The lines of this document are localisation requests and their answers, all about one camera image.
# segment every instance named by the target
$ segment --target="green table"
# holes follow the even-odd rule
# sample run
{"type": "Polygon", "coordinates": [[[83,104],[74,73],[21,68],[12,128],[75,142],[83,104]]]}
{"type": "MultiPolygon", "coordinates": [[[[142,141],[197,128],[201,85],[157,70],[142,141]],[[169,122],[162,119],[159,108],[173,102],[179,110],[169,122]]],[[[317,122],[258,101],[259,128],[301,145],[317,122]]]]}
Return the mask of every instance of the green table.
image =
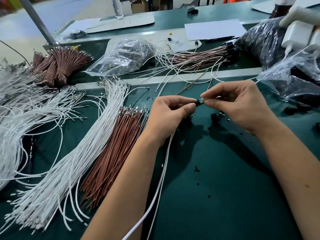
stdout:
{"type": "MultiPolygon", "coordinates": [[[[153,27],[113,31],[112,34],[182,28],[184,23],[190,22],[231,18],[245,21],[268,17],[266,14],[250,10],[252,3],[254,2],[200,7],[199,14],[193,17],[187,16],[186,11],[182,9],[155,12],[153,27]]],[[[81,48],[98,58],[105,51],[108,39],[104,37],[109,34],[96,35],[100,35],[100,38],[81,42],[81,48]]],[[[254,68],[259,64],[248,60],[236,65],[238,68],[254,68]]],[[[229,80],[248,78],[234,77],[229,80]]],[[[74,81],[77,83],[95,80],[94,77],[83,76],[83,73],[74,76],[74,81]]],[[[170,83],[162,95],[176,94],[184,85],[184,82],[170,83]]],[[[199,98],[207,86],[207,84],[194,85],[182,95],[199,98]]],[[[282,110],[289,104],[280,101],[262,84],[258,86],[274,113],[317,157],[320,157],[318,149],[320,136],[313,130],[313,125],[320,121],[319,114],[312,111],[286,116],[282,110]]],[[[128,96],[127,105],[132,103],[134,106],[143,107],[146,104],[150,108],[158,94],[155,93],[156,84],[149,87],[149,91],[137,89],[132,92],[128,96]]],[[[101,92],[100,89],[89,90],[88,95],[99,95],[101,92]]],[[[81,116],[88,119],[68,121],[63,126],[64,140],[59,158],[78,145],[97,119],[97,108],[92,104],[89,108],[81,108],[79,111],[81,116]]],[[[260,143],[254,136],[247,134],[232,121],[228,121],[227,116],[221,120],[220,126],[212,126],[211,113],[217,113],[217,111],[204,105],[198,107],[192,117],[192,126],[179,129],[174,136],[158,213],[150,239],[302,239],[260,143]]],[[[58,138],[60,138],[60,132],[57,129],[37,139],[34,173],[41,173],[50,168],[59,147],[58,138]]],[[[150,204],[158,184],[165,151],[165,148],[160,149],[157,155],[147,205],[150,204]]],[[[0,215],[11,211],[6,200],[12,199],[9,195],[15,186],[16,184],[11,182],[7,190],[2,191],[0,215]]],[[[94,215],[94,212],[87,210],[84,212],[90,216],[94,215]]],[[[67,205],[67,216],[74,219],[70,223],[71,232],[65,228],[62,216],[56,214],[46,232],[39,231],[31,235],[32,230],[18,230],[18,226],[13,225],[1,235],[1,239],[80,239],[86,228],[72,213],[70,203],[67,205]]],[[[148,234],[152,217],[153,212],[144,222],[142,239],[145,239],[148,234]]]]}

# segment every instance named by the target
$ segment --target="person's right hand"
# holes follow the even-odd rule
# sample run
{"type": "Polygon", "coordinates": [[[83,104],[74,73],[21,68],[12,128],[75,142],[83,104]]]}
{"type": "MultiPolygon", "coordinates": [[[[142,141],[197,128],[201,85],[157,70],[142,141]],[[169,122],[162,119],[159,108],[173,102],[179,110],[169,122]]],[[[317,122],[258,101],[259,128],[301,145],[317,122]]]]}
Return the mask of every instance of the person's right hand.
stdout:
{"type": "Polygon", "coordinates": [[[254,135],[272,129],[279,122],[251,80],[220,82],[200,96],[206,99],[204,103],[208,107],[227,113],[235,123],[254,135]]]}

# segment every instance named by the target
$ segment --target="water bottle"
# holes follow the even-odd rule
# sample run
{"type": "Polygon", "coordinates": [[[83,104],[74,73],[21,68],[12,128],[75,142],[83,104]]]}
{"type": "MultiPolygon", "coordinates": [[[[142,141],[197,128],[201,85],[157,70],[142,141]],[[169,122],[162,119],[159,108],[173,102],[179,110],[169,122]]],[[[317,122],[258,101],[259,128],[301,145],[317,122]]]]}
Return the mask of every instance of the water bottle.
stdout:
{"type": "Polygon", "coordinates": [[[111,0],[111,1],[112,1],[112,6],[113,6],[113,11],[114,11],[115,17],[118,19],[123,18],[121,1],[120,0],[111,0]]]}

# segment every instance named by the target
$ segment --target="plastic bag of black parts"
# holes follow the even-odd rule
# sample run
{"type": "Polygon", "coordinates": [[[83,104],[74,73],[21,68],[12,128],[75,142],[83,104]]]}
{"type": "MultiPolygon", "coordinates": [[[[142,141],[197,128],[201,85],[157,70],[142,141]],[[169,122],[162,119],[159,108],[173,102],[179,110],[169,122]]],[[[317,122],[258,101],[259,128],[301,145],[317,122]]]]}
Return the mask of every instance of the plastic bag of black parts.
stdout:
{"type": "Polygon", "coordinates": [[[320,106],[320,69],[314,55],[299,52],[257,76],[284,98],[313,107],[320,106]]]}
{"type": "Polygon", "coordinates": [[[286,28],[280,28],[283,17],[272,18],[250,28],[235,42],[237,48],[249,52],[260,60],[263,70],[269,69],[285,56],[281,47],[286,28]]]}
{"type": "Polygon", "coordinates": [[[145,40],[122,40],[84,72],[90,76],[119,76],[137,71],[153,55],[152,46],[145,40]]]}

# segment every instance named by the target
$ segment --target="metal pole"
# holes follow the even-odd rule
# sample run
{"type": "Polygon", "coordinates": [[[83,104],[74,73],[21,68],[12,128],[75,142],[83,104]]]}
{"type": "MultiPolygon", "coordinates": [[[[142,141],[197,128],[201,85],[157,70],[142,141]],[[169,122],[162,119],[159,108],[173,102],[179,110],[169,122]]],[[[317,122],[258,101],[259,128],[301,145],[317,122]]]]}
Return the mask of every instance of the metal pole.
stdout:
{"type": "Polygon", "coordinates": [[[37,26],[37,28],[42,33],[43,37],[46,39],[48,44],[53,44],[55,42],[54,38],[52,37],[51,33],[48,31],[45,24],[42,22],[41,18],[33,8],[31,2],[29,0],[19,0],[26,10],[26,12],[29,14],[30,18],[34,22],[34,24],[37,26]]]}

